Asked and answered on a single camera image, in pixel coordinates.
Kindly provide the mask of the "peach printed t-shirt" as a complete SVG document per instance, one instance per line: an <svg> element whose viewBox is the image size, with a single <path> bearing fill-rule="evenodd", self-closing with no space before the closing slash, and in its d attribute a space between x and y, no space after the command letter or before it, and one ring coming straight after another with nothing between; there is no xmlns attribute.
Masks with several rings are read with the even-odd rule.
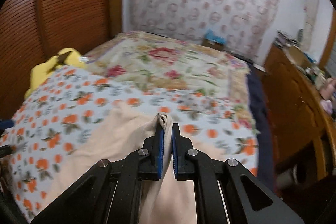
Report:
<svg viewBox="0 0 336 224"><path fill-rule="evenodd" d="M102 124L93 130L88 141L64 159L54 178L42 208L47 207L80 176L101 159L118 161L140 149L160 124L165 130L163 179L146 182L140 208L140 223L196 223L194 185L177 181L171 162L172 118L165 113L147 116L119 103Z"/></svg>

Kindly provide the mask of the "stack of folded clothes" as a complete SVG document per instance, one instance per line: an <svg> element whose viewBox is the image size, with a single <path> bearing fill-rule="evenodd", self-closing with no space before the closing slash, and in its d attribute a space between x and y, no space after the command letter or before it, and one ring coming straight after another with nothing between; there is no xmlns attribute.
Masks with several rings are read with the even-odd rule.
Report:
<svg viewBox="0 0 336 224"><path fill-rule="evenodd" d="M282 31L276 32L276 37L274 38L273 43L281 48L291 46L299 47L299 42L295 38L292 38L286 32Z"/></svg>

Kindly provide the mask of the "orange print white blanket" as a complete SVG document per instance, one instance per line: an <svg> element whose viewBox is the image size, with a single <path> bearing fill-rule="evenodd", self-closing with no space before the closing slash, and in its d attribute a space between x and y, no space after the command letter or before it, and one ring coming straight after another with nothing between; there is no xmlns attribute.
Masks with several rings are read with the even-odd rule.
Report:
<svg viewBox="0 0 336 224"><path fill-rule="evenodd" d="M156 88L146 93L130 82L66 66L25 100L13 116L14 127L1 137L1 145L14 149L1 164L25 221L44 209L42 203L64 159L88 141L119 103L147 116L165 113L179 125L181 135L210 158L235 158L252 173L258 170L254 119L237 119L232 103L187 90Z"/></svg>

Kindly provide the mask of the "navy blue bed sheet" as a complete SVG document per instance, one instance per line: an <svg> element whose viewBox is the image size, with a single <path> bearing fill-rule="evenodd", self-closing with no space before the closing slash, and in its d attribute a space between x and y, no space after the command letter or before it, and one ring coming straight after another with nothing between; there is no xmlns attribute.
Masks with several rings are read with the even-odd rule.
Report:
<svg viewBox="0 0 336 224"><path fill-rule="evenodd" d="M276 190L274 174L273 145L270 132L263 86L257 74L256 68L248 64L250 73L247 75L249 90L249 107L258 130L257 141L258 170L257 178L273 192Z"/></svg>

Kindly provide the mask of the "yellow pikachu plush toy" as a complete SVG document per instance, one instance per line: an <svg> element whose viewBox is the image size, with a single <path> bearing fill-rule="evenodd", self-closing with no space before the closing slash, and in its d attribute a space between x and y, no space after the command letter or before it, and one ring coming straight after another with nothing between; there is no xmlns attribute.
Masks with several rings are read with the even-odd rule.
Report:
<svg viewBox="0 0 336 224"><path fill-rule="evenodd" d="M30 87L25 92L24 99L27 99L32 92L46 81L57 69L64 65L72 65L84 69L88 57L82 56L73 48L63 48L57 55L50 57L46 62L33 67L30 73Z"/></svg>

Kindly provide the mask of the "long wooden cabinet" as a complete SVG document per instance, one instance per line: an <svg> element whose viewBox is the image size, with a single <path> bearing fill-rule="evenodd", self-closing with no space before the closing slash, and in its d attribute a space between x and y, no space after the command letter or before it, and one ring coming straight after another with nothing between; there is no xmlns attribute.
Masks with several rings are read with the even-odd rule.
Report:
<svg viewBox="0 0 336 224"><path fill-rule="evenodd" d="M262 78L276 168L313 149L317 180L335 168L335 123L323 110L315 86L290 62L285 51L272 45Z"/></svg>

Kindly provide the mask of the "pink tissue pack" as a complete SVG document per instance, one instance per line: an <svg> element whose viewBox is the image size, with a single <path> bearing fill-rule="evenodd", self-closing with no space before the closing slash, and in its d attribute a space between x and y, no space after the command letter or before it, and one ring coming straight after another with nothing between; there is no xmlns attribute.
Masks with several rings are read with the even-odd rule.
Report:
<svg viewBox="0 0 336 224"><path fill-rule="evenodd" d="M333 102L331 100L321 100L320 105L327 114L329 115L333 114L334 107L333 107Z"/></svg>

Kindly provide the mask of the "brown louvered wardrobe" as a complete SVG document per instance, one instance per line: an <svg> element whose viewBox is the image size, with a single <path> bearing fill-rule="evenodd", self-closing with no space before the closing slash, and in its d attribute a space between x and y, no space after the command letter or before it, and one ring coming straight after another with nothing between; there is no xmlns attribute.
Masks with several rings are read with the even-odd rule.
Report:
<svg viewBox="0 0 336 224"><path fill-rule="evenodd" d="M122 0L1 0L1 118L23 103L34 66L87 53L122 30Z"/></svg>

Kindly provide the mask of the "floral beige bed quilt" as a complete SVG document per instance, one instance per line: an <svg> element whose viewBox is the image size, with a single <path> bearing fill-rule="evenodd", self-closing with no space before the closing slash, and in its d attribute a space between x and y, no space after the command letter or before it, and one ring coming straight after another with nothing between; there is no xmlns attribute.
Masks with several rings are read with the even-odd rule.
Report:
<svg viewBox="0 0 336 224"><path fill-rule="evenodd" d="M233 104L239 120L249 110L247 63L209 47L150 34L122 32L85 54L87 69L115 81L130 81L146 93L187 90L197 97Z"/></svg>

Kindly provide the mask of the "cardboard box with blue cloth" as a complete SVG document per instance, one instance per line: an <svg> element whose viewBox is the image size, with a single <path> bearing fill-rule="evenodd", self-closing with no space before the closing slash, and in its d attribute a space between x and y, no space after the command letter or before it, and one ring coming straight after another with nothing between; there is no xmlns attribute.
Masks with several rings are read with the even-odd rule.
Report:
<svg viewBox="0 0 336 224"><path fill-rule="evenodd" d="M226 40L225 38L216 36L211 29L208 29L203 36L202 46L209 47L217 51L224 51Z"/></svg>

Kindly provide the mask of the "open cardboard box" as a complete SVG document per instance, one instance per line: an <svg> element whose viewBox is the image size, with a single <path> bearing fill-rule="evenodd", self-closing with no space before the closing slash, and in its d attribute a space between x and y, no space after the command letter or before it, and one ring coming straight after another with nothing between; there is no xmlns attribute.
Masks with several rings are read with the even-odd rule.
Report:
<svg viewBox="0 0 336 224"><path fill-rule="evenodd" d="M307 68L311 66L309 59L302 50L296 46L290 46L284 49L284 53L288 60L295 66Z"/></svg>

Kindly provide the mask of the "beige tied window curtain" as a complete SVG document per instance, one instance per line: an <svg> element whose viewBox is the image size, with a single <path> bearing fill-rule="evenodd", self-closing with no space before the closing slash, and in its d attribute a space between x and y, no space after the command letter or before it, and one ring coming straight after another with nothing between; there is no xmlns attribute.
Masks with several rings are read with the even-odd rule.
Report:
<svg viewBox="0 0 336 224"><path fill-rule="evenodd" d="M305 25L303 28L303 37L301 49L307 52L312 42L313 30L317 18L319 0L305 0Z"/></svg>

